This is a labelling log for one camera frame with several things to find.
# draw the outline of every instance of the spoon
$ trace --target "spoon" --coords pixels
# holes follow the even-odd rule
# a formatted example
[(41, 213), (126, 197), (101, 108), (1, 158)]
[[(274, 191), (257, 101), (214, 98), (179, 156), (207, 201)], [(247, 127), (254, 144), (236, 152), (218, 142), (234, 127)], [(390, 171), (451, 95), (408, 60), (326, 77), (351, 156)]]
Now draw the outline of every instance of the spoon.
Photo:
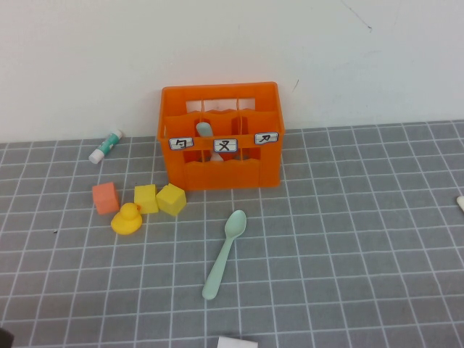
[[(211, 125), (209, 123), (206, 123), (206, 122), (198, 123), (196, 125), (196, 131), (198, 131), (198, 134), (200, 136), (213, 136)], [(212, 151), (210, 161), (212, 161), (212, 162), (223, 162), (224, 159), (219, 154)]]
[(225, 262), (229, 256), (232, 243), (245, 232), (247, 226), (247, 216), (242, 210), (236, 210), (225, 223), (225, 241), (223, 248), (217, 256), (215, 264), (212, 266), (210, 275), (203, 286), (202, 296), (205, 299), (214, 299), (219, 291), (220, 282), (223, 279)]

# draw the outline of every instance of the spoon bowl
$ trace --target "spoon bowl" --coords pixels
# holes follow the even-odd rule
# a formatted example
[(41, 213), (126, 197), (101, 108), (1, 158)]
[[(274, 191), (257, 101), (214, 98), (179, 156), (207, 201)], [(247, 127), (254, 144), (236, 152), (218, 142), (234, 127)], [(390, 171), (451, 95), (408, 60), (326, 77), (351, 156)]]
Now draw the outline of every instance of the spoon bowl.
[(236, 210), (225, 223), (224, 231), (226, 238), (237, 238), (247, 227), (247, 216), (243, 210)]

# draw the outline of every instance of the yellow rubber duck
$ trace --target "yellow rubber duck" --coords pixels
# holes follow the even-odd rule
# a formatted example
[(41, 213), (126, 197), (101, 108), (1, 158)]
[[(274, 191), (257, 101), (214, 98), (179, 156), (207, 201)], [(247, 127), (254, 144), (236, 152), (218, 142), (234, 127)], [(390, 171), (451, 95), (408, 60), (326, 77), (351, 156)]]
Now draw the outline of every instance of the yellow rubber duck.
[(118, 234), (132, 234), (142, 226), (142, 215), (137, 204), (126, 203), (111, 221), (111, 228)]

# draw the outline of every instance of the spoon handle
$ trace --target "spoon handle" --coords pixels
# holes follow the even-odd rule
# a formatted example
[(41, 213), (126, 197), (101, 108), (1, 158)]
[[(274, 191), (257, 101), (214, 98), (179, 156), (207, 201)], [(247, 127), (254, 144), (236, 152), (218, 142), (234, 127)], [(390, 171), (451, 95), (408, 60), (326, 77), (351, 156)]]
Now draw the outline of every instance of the spoon handle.
[(220, 250), (216, 262), (212, 266), (211, 272), (208, 275), (208, 279), (206, 280), (206, 283), (204, 283), (203, 286), (202, 296), (205, 299), (214, 299), (218, 294), (219, 285), (223, 279), (225, 263), (227, 262), (232, 243), (232, 238), (227, 238), (224, 241), (223, 248)]

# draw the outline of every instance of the yellow cube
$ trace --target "yellow cube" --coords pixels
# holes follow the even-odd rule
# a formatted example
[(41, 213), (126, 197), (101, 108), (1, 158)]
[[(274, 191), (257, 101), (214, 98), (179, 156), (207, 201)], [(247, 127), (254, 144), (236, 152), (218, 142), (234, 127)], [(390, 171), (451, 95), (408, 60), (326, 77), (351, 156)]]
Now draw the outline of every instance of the yellow cube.
[(155, 185), (136, 186), (133, 202), (140, 207), (141, 214), (159, 212), (157, 203), (157, 187)]
[(187, 204), (183, 189), (169, 183), (157, 194), (158, 207), (169, 215), (176, 216)]

